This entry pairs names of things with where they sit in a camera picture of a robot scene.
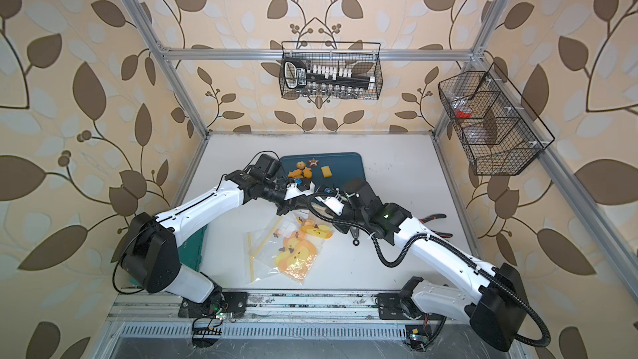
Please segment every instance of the white workbench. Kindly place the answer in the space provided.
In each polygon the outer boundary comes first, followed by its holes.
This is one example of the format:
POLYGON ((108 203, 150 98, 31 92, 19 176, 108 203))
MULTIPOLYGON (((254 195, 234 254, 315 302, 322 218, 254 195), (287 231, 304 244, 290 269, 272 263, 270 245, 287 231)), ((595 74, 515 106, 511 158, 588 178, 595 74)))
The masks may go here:
MULTIPOLYGON (((222 174, 243 168, 262 150, 273 150, 280 157, 357 152, 363 158, 366 180, 384 203, 397 203, 417 217, 445 213, 446 219, 434 220, 427 226, 453 233, 451 243, 470 252, 430 135, 213 135, 185 201, 214 187, 222 174)), ((355 247, 350 234, 335 231, 323 244, 302 285, 283 274, 247 284, 244 233, 267 227, 274 215, 274 204, 256 200, 213 220, 204 237, 200 271, 223 288, 237 289, 398 290, 412 276, 448 283, 410 254, 398 267, 386 268, 365 233, 361 233, 361 244, 355 247)), ((382 241, 381 249, 391 261, 400 251, 382 241)))

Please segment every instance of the leaf wallpaper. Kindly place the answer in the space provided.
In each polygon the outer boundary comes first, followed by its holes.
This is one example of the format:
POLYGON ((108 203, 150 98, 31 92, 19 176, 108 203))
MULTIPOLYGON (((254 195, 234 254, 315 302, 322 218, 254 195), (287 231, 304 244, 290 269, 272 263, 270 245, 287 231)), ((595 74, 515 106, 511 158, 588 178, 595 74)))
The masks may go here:
POLYGON ((173 48, 268 48, 270 41, 372 41, 468 49, 491 0, 140 0, 173 48))
POLYGON ((116 295, 122 231, 168 208, 199 143, 173 120, 180 104, 122 9, 0 0, 6 357, 88 355, 116 295))
POLYGON ((638 252, 638 0, 512 0, 486 57, 638 252))
MULTIPOLYGON (((559 154, 634 252, 637 4, 511 0, 486 51, 501 78, 522 92, 528 113, 548 124, 559 154)), ((440 141, 485 258, 521 272, 552 333, 538 357, 634 357, 638 307, 541 164, 516 177, 478 177, 451 125, 440 141)))
MULTIPOLYGON (((454 61, 384 61, 379 100, 281 97, 278 63, 181 61, 178 73, 214 132, 424 132, 443 107, 436 84, 454 61)), ((180 113, 174 114, 180 121, 180 113)))

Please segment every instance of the plastic bag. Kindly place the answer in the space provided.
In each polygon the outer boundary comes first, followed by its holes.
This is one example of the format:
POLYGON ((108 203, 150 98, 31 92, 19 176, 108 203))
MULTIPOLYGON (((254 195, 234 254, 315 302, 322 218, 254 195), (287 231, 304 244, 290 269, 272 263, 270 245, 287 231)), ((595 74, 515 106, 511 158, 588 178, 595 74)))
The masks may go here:
POLYGON ((249 283, 279 273, 303 282, 323 242, 333 234, 331 226, 313 215, 307 217, 307 211, 292 211, 273 218, 265 229, 246 233, 249 283))

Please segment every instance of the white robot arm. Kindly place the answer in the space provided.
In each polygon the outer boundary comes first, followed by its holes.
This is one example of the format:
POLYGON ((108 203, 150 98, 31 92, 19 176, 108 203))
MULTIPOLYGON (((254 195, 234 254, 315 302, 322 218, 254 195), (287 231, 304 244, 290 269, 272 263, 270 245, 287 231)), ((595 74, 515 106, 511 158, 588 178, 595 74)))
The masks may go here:
POLYGON ((431 312, 453 317, 469 323, 486 342, 501 350, 508 350, 514 338, 535 346, 549 343, 549 332, 527 304, 520 275, 513 267, 503 264, 499 269, 464 253, 404 208, 383 204, 362 179, 351 181, 342 192, 315 192, 307 180, 276 179, 280 165, 263 154, 255 165, 231 173, 219 186, 187 203, 155 217, 138 215, 121 243, 126 248, 119 264, 150 293, 168 291, 195 303, 205 302, 216 284, 182 265, 177 247, 222 213, 263 198, 277 204, 278 214, 308 209, 342 233, 357 227, 372 236, 385 266, 397 266, 409 251, 457 287, 435 286, 413 277, 401 292, 401 306, 409 317, 431 312), (327 207, 325 213, 332 217, 317 211, 311 203, 314 199, 322 202, 327 207), (378 244, 381 239, 403 247, 398 259, 389 262, 383 257, 378 244), (516 334, 526 313, 543 331, 542 339, 516 334))

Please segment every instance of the black wire basket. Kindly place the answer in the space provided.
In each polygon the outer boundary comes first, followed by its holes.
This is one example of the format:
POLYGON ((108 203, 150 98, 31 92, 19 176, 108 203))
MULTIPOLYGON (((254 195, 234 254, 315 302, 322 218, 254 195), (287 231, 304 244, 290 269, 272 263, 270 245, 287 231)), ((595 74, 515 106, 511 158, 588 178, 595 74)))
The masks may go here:
POLYGON ((380 49, 380 43, 360 41, 282 42, 281 96, 378 100, 383 86, 380 49))
POLYGON ((522 96, 512 103, 500 87, 502 72, 467 71, 438 84, 443 108, 476 175, 518 175, 555 137, 522 96), (528 122, 538 121, 546 136, 528 122))

